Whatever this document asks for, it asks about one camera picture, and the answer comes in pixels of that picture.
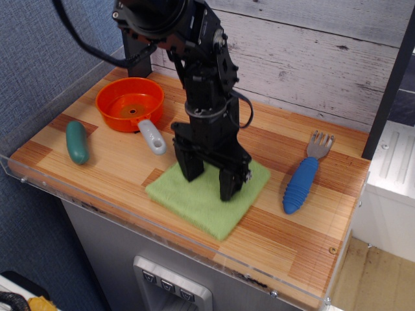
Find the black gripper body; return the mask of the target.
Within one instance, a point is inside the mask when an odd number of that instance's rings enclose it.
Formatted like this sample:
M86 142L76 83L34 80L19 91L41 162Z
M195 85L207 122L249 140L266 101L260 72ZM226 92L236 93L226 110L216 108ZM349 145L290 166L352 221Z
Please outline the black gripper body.
M238 171L243 182L251 177L250 155L237 140L239 109L229 108L206 119L191 116L188 123L174 122L174 148L194 152L209 164L222 169Z

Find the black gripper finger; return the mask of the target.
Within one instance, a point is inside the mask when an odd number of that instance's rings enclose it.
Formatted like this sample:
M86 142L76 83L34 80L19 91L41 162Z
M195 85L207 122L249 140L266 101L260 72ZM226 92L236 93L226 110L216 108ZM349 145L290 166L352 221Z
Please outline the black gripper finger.
M175 154L182 174L187 181L193 181L204 172L204 162L194 152L175 148Z
M219 172L220 199L224 202L230 201L232 196L240 191L243 185L243 176L238 171L225 168Z

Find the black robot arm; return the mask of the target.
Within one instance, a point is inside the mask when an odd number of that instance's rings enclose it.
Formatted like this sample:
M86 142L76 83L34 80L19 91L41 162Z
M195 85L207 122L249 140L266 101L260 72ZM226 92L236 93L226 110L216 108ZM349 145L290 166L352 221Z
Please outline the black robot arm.
M186 93L189 122L174 122L174 149L185 179L209 163L219 169L220 198L228 201L250 179L251 157L239 144L239 103L220 19L205 1L116 1L113 19L123 34L165 50Z

